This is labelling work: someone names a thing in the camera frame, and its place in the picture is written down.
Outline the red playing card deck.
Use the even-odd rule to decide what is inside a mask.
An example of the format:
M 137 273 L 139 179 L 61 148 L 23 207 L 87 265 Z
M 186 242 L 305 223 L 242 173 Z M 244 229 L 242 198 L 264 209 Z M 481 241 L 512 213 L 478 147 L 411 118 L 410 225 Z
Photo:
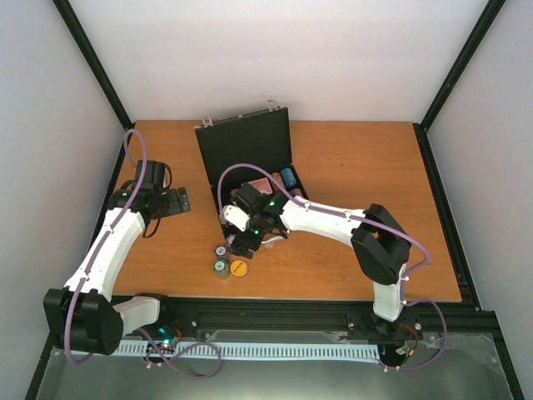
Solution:
M 270 195 L 273 194 L 273 189 L 270 184 L 270 180 L 267 177 L 259 178 L 248 182 L 258 192 Z

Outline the blue poker chip stack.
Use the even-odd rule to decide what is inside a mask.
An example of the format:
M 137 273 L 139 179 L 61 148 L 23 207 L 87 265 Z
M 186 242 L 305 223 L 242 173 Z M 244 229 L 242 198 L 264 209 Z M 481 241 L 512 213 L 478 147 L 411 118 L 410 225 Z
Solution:
M 287 188 L 294 188 L 297 185 L 296 176 L 289 167 L 282 169 L 280 175 Z

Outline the black poker set case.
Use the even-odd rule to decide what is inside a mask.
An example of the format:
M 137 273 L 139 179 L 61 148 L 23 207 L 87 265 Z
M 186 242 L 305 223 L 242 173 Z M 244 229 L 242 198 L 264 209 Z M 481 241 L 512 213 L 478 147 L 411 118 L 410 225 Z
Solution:
M 222 190 L 218 192 L 222 173 L 238 163 L 252 164 L 268 173 L 289 168 L 296 179 L 295 187 L 307 195 L 292 162 L 287 107 L 217 120 L 210 125 L 196 126 L 194 130 L 217 213 L 230 202 L 231 190 L 263 177 L 249 167 L 236 168 L 224 177 Z

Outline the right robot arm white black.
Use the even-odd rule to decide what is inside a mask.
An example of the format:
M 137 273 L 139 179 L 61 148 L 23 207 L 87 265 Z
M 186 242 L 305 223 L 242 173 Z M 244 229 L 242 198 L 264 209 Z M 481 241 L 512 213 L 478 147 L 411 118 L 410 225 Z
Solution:
M 287 239 L 292 232 L 312 233 L 350 247 L 363 274 L 372 281 L 375 320 L 396 322 L 402 312 L 401 275 L 411 245 L 405 231 L 382 206 L 342 209 L 283 191 L 265 194 L 245 183 L 220 207 L 223 225 L 234 228 L 232 251 L 251 258 L 265 236 Z

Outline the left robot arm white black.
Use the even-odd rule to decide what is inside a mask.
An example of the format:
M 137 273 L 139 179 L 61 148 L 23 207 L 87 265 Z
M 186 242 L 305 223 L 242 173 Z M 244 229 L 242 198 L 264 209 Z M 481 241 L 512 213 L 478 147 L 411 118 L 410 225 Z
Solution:
M 112 303 L 117 276 L 138 238 L 151 238 L 162 219 L 190 211 L 187 191 L 173 188 L 163 162 L 138 161 L 136 174 L 107 202 L 102 228 L 80 267 L 61 289 L 51 288 L 43 307 L 53 343 L 65 352 L 111 355 L 139 328 L 168 333 L 173 312 L 167 296 L 141 292 Z

